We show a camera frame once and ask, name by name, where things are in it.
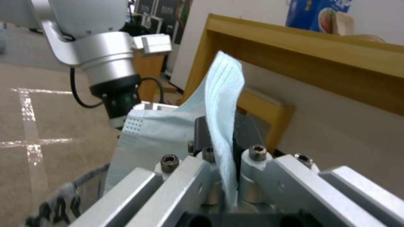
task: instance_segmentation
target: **surgical mask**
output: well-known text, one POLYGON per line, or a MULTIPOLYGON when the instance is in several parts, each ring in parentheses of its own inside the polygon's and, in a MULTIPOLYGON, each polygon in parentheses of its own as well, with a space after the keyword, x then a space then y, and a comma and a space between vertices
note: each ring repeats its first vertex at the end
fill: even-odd
POLYGON ((104 193, 136 167, 153 170, 166 154, 185 159, 188 141, 194 139, 195 119, 206 116, 226 202, 234 207, 237 180, 232 138, 243 85, 241 64, 219 51, 205 79, 183 105, 172 111, 130 111, 112 157, 104 193))

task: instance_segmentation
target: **wooden shelf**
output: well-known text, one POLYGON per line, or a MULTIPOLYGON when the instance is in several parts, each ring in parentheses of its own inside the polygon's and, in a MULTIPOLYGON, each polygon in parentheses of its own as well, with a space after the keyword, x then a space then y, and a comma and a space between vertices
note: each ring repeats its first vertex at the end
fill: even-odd
POLYGON ((247 63, 404 116, 404 47, 209 15, 184 92, 218 50, 247 63))

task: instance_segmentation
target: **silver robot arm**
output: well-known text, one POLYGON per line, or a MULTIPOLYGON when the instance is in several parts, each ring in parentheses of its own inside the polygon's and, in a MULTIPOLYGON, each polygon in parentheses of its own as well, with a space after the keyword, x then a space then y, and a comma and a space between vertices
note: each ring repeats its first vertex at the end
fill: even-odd
POLYGON ((87 74, 91 94, 103 100, 110 125, 122 128, 127 113, 141 102, 134 50, 171 51, 168 36, 133 38, 118 32, 126 7, 126 0, 0 0, 0 21, 41 28, 55 57, 87 74), (62 32, 76 40, 65 41, 62 32))

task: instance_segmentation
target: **round hole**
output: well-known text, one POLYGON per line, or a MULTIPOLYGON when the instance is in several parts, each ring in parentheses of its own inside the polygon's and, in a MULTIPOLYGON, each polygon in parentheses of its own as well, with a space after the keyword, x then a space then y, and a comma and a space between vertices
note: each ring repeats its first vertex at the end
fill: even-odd
POLYGON ((198 215, 193 217, 189 222, 189 227, 212 227, 212 223, 209 218, 198 215))
POLYGON ((261 147, 261 146, 255 146, 253 149, 254 149, 255 151, 263 151, 263 150, 264 150, 264 148, 261 147))
POLYGON ((164 162, 173 162, 175 159, 173 156, 164 157, 164 162))
POLYGON ((199 185, 198 194, 201 194, 201 192, 202 192, 202 184, 199 185))
POLYGON ((309 161, 309 158, 308 158, 307 156, 305 156, 305 155, 299 155, 298 159, 300 159, 300 160, 302 160, 302 161, 304 161, 304 162, 308 162, 308 161, 309 161))

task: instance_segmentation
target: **blue box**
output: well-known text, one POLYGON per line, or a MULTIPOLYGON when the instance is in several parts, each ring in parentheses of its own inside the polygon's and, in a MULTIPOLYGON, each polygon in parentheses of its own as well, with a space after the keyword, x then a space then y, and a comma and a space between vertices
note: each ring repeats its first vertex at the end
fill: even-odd
POLYGON ((348 12, 352 0, 291 0, 287 27, 332 33, 332 17, 348 12))

